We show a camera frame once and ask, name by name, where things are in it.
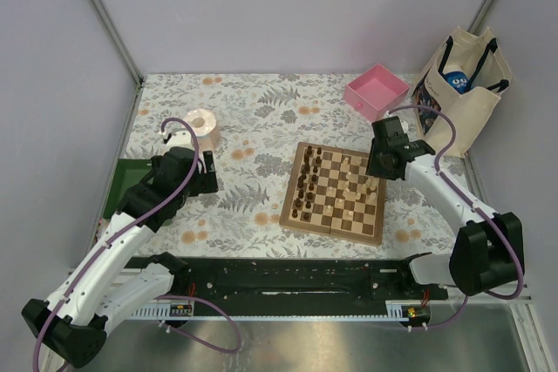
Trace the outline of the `peach toilet paper roll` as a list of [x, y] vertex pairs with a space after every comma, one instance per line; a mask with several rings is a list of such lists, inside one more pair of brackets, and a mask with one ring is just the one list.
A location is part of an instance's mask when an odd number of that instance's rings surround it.
[[191, 126], [202, 151], [214, 152], [221, 142], [221, 131], [216, 116], [206, 109], [188, 112], [184, 120]]

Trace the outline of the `wooden chess board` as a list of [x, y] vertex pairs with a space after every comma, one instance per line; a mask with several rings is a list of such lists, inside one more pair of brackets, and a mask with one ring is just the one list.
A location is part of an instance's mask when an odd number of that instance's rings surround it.
[[386, 181], [367, 174], [365, 152], [300, 142], [280, 226], [378, 246]]

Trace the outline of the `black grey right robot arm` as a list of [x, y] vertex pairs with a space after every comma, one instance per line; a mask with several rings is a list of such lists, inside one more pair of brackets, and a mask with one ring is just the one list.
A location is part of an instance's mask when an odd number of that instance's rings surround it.
[[455, 234], [449, 254], [414, 256], [397, 277], [398, 291], [414, 299], [430, 284], [454, 286], [467, 296], [517, 298], [524, 286], [522, 224], [498, 213], [443, 171], [440, 154], [424, 140], [411, 141], [397, 117], [372, 123], [367, 174], [408, 182], [442, 215]]

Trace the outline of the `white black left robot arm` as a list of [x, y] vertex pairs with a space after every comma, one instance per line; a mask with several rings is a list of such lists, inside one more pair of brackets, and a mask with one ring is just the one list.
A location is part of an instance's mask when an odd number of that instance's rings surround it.
[[148, 258], [142, 271], [111, 289], [136, 252], [190, 197], [216, 193], [212, 152], [173, 147], [151, 159], [150, 171], [123, 194], [106, 230], [76, 270], [45, 300], [31, 299], [22, 316], [37, 339], [72, 367], [83, 368], [108, 335], [150, 300], [190, 290], [188, 265], [168, 252]]

